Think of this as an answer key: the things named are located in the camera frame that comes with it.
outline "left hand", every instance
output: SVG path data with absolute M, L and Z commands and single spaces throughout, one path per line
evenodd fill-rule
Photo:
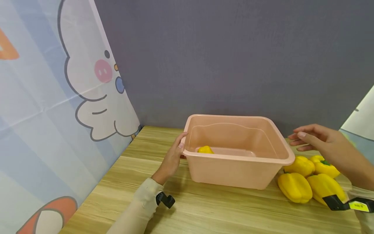
M 164 185 L 166 181 L 172 177 L 177 171 L 180 163 L 180 156 L 184 150 L 184 144 L 181 143 L 182 138 L 187 136 L 188 133 L 181 133 L 166 153 L 159 169 L 151 177 L 160 185 Z

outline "plastic bin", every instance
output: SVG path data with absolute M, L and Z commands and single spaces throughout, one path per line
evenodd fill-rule
M 191 115 L 183 155 L 195 182 L 265 189 L 295 155 L 268 118 L 259 116 Z M 214 154 L 197 150 L 210 146 Z

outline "pepper stem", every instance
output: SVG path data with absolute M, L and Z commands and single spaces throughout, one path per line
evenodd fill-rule
M 322 160 L 321 163 L 322 163 L 322 164 L 325 164 L 325 165 L 327 165 L 327 166 L 331 166 L 331 164 L 328 163 L 326 160 Z

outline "black wrist strap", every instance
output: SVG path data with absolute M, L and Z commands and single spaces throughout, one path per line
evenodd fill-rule
M 175 199 L 171 195 L 166 196 L 164 192 L 160 192 L 156 196 L 156 203 L 157 205 L 159 205 L 161 202 L 165 204 L 167 208 L 170 209 L 174 205 Z
M 341 202 L 337 195 L 331 195 L 322 198 L 330 210 L 359 210 L 368 213 L 374 213 L 374 201 L 362 197 L 355 197 L 346 203 Z

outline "fingernail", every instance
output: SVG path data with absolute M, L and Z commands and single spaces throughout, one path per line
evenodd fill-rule
M 299 133 L 297 134 L 297 136 L 298 136 L 298 137 L 305 137 L 305 136 L 306 136 L 306 133 L 304 133 L 304 132 L 299 132 Z

